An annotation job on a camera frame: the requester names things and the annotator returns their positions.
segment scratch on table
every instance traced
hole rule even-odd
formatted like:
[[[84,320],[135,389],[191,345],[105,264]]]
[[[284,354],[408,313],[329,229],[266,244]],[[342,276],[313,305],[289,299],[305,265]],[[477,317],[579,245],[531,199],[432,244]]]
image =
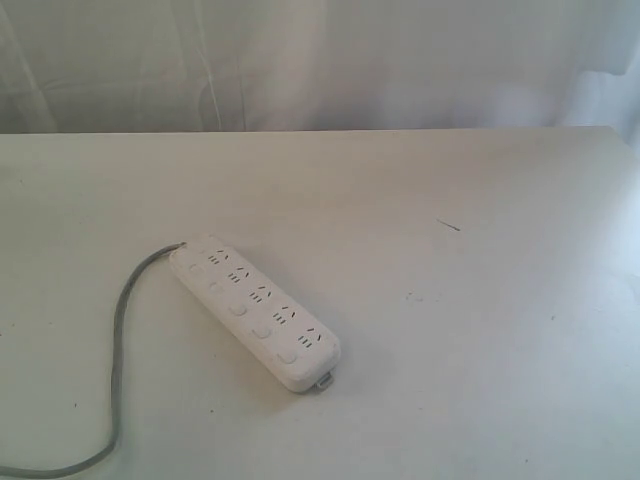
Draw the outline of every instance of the scratch on table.
[[[460,230],[458,227],[456,227],[455,225],[451,225],[450,223],[443,222],[443,221],[442,221],[442,220],[440,220],[439,218],[436,218],[436,220],[437,220],[438,222],[440,222],[441,224],[443,224],[443,225],[445,225],[445,226],[449,227],[449,228],[453,228],[456,232],[460,232],[460,231],[461,231],[461,230]]]

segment white curtain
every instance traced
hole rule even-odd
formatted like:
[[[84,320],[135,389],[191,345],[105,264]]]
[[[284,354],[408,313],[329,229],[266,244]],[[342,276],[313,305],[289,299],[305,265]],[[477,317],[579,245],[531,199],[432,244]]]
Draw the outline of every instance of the white curtain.
[[[0,132],[609,124],[637,0],[0,0]]]

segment table surface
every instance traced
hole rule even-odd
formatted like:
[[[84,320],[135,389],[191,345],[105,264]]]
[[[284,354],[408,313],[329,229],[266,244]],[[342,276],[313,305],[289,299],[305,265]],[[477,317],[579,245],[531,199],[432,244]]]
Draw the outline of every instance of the table surface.
[[[632,479],[640,162],[609,129],[0,137],[0,463],[106,440],[112,313],[217,234],[341,339],[286,391],[153,265],[94,479]]]

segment electrical cable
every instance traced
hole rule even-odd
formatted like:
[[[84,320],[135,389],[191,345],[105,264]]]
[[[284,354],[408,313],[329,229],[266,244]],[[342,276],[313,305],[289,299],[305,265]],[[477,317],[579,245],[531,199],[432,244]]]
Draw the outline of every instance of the electrical cable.
[[[106,446],[95,455],[83,460],[82,462],[70,465],[68,467],[56,468],[53,470],[32,470],[28,468],[5,467],[0,465],[0,477],[14,478],[62,478],[83,472],[97,463],[104,460],[116,448],[116,444],[121,435],[122,422],[122,365],[124,362],[123,350],[123,325],[124,314],[127,311],[127,302],[131,296],[131,291],[136,284],[142,272],[153,262],[163,257],[167,253],[181,247],[184,243],[177,243],[161,248],[145,258],[135,268],[125,283],[118,303],[116,311],[113,315],[113,359],[111,363],[111,435]]]

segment power strip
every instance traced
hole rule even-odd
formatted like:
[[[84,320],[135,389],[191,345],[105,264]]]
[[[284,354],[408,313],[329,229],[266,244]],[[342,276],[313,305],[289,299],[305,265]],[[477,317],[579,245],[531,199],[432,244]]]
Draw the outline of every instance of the power strip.
[[[173,251],[176,276],[293,392],[333,381],[340,343],[233,248],[203,235]]]

